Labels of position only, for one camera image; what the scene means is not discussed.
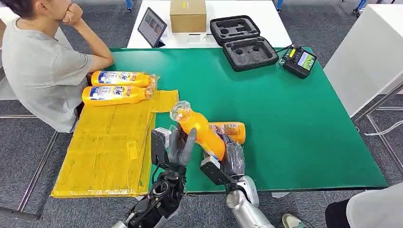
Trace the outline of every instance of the shoe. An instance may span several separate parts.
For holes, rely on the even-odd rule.
[[[283,221],[284,228],[306,228],[301,220],[290,214],[284,214],[281,220]]]

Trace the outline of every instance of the plastic bottle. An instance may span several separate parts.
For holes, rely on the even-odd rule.
[[[240,122],[214,122],[209,123],[211,130],[228,135],[233,140],[243,144],[246,138],[245,124]]]
[[[83,91],[83,102],[88,106],[134,104],[144,99],[151,99],[154,88],[137,86],[92,86]]]
[[[194,112],[189,102],[180,101],[171,110],[170,117],[177,121],[187,134],[192,128],[197,129],[196,142],[210,156],[222,160],[225,154],[224,141],[209,128],[209,121],[200,113]]]
[[[137,86],[145,88],[157,87],[158,76],[143,72],[95,71],[91,77],[93,86]]]

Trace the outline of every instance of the man's hand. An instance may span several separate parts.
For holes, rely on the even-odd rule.
[[[63,18],[63,23],[66,25],[75,25],[81,21],[81,16],[83,16],[83,10],[75,3],[71,4]]]

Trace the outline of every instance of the bottle cap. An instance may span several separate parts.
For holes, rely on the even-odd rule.
[[[180,122],[189,117],[190,111],[190,103],[187,101],[180,101],[172,108],[169,116],[172,120]]]
[[[153,88],[151,86],[147,87],[144,91],[145,98],[151,99],[154,95],[154,91],[155,91],[155,88]]]
[[[160,77],[155,74],[150,75],[149,83],[150,83],[150,86],[154,88],[154,90],[157,90],[157,84],[158,84],[159,78]]]

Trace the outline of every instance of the black hair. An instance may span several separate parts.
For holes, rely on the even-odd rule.
[[[32,18],[34,16],[33,0],[0,0],[21,18]]]

